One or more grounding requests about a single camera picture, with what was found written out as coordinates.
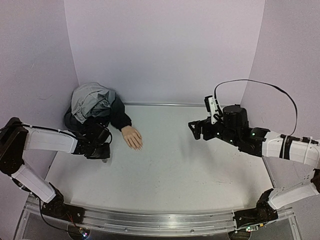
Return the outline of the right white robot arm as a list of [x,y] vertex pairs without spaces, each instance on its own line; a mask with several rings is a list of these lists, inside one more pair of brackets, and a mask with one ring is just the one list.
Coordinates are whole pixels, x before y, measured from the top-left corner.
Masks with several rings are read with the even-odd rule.
[[239,105],[223,108],[204,120],[188,123],[196,140],[219,139],[255,157],[279,158],[313,167],[314,175],[288,188],[273,188],[262,195],[263,201],[278,210],[285,205],[320,193],[320,142],[312,137],[280,134],[267,128],[249,126],[247,111]]

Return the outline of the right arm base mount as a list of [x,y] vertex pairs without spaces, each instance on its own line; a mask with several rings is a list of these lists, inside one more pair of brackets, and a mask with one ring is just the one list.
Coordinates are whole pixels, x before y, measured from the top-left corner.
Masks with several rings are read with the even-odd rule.
[[266,224],[278,219],[278,212],[269,203],[269,196],[274,189],[266,190],[259,198],[255,208],[237,210],[234,212],[236,228],[244,228],[253,225]]

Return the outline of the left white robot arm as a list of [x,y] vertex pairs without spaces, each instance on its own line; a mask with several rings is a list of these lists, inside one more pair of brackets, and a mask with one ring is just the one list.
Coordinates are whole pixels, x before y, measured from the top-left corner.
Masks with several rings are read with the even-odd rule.
[[0,171],[21,188],[34,194],[56,218],[64,218],[67,206],[58,189],[44,179],[32,157],[53,157],[56,153],[80,155],[88,160],[107,160],[111,156],[113,135],[100,124],[85,133],[23,123],[12,117],[0,129]]

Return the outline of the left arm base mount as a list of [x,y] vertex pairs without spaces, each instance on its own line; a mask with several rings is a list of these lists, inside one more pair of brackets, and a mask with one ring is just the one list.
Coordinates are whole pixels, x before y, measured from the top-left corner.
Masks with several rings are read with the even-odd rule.
[[62,193],[51,183],[55,196],[48,203],[39,204],[39,212],[43,215],[63,221],[68,221],[75,228],[79,228],[78,224],[82,224],[85,215],[85,209],[80,206],[66,204]]

